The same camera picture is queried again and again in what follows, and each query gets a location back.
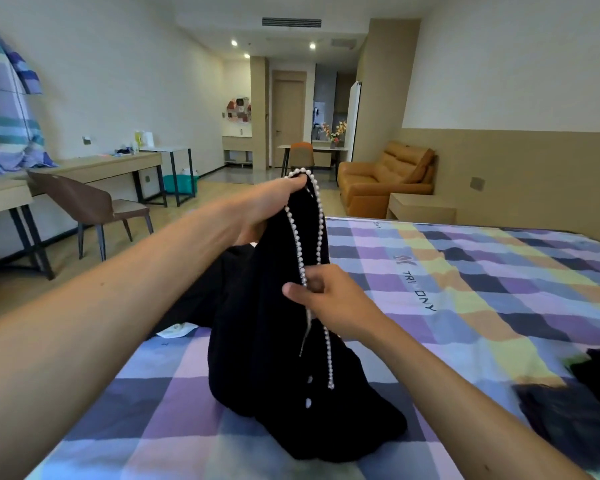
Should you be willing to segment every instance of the orange chair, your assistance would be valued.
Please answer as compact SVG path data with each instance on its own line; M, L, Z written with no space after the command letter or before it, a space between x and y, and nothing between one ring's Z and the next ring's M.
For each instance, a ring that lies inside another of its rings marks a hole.
M302 141L291 145L286 162L283 162L282 175L294 168L310 168L313 171L313 147L311 143Z

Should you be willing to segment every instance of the white container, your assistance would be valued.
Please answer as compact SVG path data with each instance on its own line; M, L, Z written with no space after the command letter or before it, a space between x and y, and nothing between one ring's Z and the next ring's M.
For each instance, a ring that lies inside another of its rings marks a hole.
M142 132L142 145L148 146L149 148L153 148L153 133L151 131L143 131Z

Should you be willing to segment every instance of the doorway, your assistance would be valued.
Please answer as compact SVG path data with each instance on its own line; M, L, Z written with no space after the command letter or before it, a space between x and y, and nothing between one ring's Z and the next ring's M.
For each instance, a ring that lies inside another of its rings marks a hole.
M293 144L304 136L306 72L273 71L272 142L273 166L282 167L285 151L281 144Z

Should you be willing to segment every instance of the teal basket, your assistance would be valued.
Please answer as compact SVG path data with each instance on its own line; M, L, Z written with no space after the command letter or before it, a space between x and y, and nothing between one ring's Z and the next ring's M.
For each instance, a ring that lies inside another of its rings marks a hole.
M192 194L198 193L198 176L194 175L193 178L190 175L176 175L178 179L178 193L180 194ZM164 189L167 193L175 193L176 186L173 183L173 175L163 175L162 180L164 181Z

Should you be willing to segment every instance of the tiled floor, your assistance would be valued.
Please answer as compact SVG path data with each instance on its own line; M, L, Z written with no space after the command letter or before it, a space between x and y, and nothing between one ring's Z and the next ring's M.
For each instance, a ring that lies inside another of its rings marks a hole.
M193 209L197 209L215 199L243 192L249 188L249 185L232 183L231 180L222 180L223 178L241 178L240 183L251 183L254 180L251 169L244 169L245 171L241 172L241 174L240 171L235 171L240 169L225 170L227 169L223 169L222 173L217 172L217 174L202 178L198 183L198 196L187 201L181 207L176 207L173 197L169 197L169 207L166 209L152 205L150 209L153 227L159 230ZM270 173L270 178L279 177L280 169L277 172ZM212 181L212 177L220 179L220 182ZM318 178L320 180L320 197L325 215L344 217L346 214L340 201L340 192L325 189L324 186L326 184L322 183L324 178L320 176ZM144 219L129 219L129 226L134 237L134 242L148 235ZM110 258L134 245L134 242L129 242L127 233L120 222L112 222L105 225L105 238L107 242L107 257ZM100 263L100 254L98 252L98 243L94 228L87 229L84 233L84 259L78 259L77 247L77 237L73 235L47 248L49 261L57 275L53 281L47 281L40 274L19 271L0 273L0 316L60 286L74 276Z
M335 168L317 168L314 173L321 189L338 190ZM278 177L280 177L280 168L270 168L263 171L254 170L250 167L228 166L203 177L203 179L207 182L222 182L225 184L260 184Z

